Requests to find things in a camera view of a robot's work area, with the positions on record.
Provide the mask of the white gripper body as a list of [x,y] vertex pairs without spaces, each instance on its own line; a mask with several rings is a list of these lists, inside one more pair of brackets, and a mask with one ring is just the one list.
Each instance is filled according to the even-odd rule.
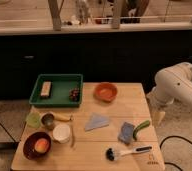
[[174,98],[162,93],[156,87],[146,94],[146,99],[151,110],[162,111],[174,102]]

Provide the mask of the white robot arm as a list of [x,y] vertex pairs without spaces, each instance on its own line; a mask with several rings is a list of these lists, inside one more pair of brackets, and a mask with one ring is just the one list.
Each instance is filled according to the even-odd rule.
[[175,99],[192,109],[192,64],[182,62],[159,70],[154,77],[155,86],[146,95],[152,124],[157,127],[165,116],[165,108]]

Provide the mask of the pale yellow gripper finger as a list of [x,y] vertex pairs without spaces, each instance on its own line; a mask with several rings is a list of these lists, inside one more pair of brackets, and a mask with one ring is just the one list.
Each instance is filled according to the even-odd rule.
[[164,111],[157,111],[154,115],[154,126],[157,127],[165,117]]

